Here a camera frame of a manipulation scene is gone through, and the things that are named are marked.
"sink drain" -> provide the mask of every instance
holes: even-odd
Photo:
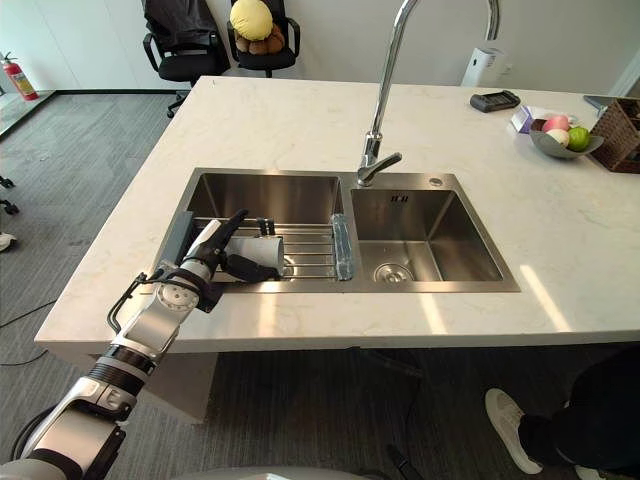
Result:
[[[383,263],[373,274],[376,282],[399,283],[413,281],[411,272],[397,263]]]

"kitchen island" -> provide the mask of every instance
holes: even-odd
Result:
[[[87,368],[114,334],[107,311],[154,258],[194,168],[355,171],[378,86],[202,77],[149,155],[36,336]],[[390,172],[453,173],[520,292],[230,293],[194,311],[149,393],[201,421],[217,352],[503,346],[640,340],[640,176],[560,161],[469,105],[482,89],[394,85],[381,156]],[[515,91],[577,115],[582,95]],[[128,302],[119,318],[131,314]]]

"double sink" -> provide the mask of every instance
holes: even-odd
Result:
[[[237,235],[258,235],[260,217],[275,221],[285,270],[277,281],[230,282],[231,291],[519,291],[451,174],[379,173],[361,187],[352,172],[196,169],[157,260],[179,261],[212,218],[241,208],[250,218]],[[344,222],[338,242],[336,218]],[[341,281],[345,261],[351,273]]]

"green apple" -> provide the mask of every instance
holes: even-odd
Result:
[[[569,130],[569,150],[581,152],[589,146],[589,130],[584,127],[573,127]]]

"stuffed toy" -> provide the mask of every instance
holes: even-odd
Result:
[[[267,55],[284,48],[284,35],[262,0],[238,0],[231,7],[229,20],[240,52]]]

